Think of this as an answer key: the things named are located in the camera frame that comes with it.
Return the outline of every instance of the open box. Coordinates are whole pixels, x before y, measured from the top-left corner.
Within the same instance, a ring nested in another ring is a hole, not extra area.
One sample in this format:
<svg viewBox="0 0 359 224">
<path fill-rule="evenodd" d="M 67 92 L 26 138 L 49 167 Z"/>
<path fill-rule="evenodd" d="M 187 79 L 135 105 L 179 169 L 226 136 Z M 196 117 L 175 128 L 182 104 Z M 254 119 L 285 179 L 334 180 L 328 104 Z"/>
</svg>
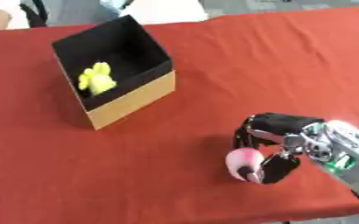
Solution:
<svg viewBox="0 0 359 224">
<path fill-rule="evenodd" d="M 120 17 L 53 43 L 64 75 L 96 130 L 175 89 L 165 51 L 131 16 Z M 80 91 L 78 77 L 107 62 L 117 86 L 98 95 Z"/>
</svg>

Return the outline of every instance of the robotic hand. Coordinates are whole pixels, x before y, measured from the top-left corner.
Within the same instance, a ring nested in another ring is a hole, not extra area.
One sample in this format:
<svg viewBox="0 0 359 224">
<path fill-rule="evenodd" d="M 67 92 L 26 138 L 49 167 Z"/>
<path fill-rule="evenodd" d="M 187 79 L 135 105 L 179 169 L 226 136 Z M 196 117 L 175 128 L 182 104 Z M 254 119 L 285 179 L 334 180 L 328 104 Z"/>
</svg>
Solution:
<svg viewBox="0 0 359 224">
<path fill-rule="evenodd" d="M 267 158 L 260 144 L 280 145 Z M 261 185 L 279 182 L 300 165 L 305 154 L 316 166 L 351 188 L 359 199 L 359 129 L 341 121 L 265 113 L 245 120 L 226 156 L 230 174 Z"/>
</svg>

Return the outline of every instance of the red table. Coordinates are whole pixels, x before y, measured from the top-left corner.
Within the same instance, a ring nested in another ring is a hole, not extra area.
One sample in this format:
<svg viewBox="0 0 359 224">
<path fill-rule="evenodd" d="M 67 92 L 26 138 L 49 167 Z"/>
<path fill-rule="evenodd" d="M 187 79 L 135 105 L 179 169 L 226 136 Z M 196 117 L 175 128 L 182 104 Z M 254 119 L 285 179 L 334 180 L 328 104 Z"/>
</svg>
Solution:
<svg viewBox="0 0 359 224">
<path fill-rule="evenodd" d="M 97 132 L 50 48 L 89 27 L 0 31 L 0 224 L 234 224 L 359 213 L 350 191 L 306 159 L 266 186 L 234 180 L 223 164 L 233 130 L 255 113 L 359 127 L 359 8 L 147 26 L 172 56 L 178 89 Z"/>
</svg>

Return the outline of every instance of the yellow toy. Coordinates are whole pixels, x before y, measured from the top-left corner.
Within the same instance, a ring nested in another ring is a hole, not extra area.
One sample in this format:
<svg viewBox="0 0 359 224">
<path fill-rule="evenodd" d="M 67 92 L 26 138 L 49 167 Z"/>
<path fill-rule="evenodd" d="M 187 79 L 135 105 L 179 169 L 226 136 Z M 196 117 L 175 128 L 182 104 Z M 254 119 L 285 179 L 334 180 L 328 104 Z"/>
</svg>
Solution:
<svg viewBox="0 0 359 224">
<path fill-rule="evenodd" d="M 106 62 L 95 63 L 92 69 L 87 68 L 79 76 L 79 89 L 89 88 L 92 95 L 99 95 L 116 87 L 116 81 L 110 77 L 110 70 L 110 66 Z"/>
</svg>

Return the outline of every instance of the pink ball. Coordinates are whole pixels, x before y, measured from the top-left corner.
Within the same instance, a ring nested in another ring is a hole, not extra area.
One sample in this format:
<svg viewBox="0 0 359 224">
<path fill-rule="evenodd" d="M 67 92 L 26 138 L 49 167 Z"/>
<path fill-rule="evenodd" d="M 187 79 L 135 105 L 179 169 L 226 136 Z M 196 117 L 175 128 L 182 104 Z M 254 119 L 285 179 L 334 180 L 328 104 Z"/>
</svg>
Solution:
<svg viewBox="0 0 359 224">
<path fill-rule="evenodd" d="M 238 173 L 238 170 L 241 167 L 247 166 L 252 171 L 254 171 L 247 175 L 247 179 L 250 182 L 258 184 L 261 183 L 263 176 L 263 171 L 260 170 L 260 164 L 263 161 L 263 154 L 253 148 L 241 148 L 233 150 L 226 156 L 226 166 L 228 167 L 231 176 L 242 181 L 247 181 Z"/>
</svg>

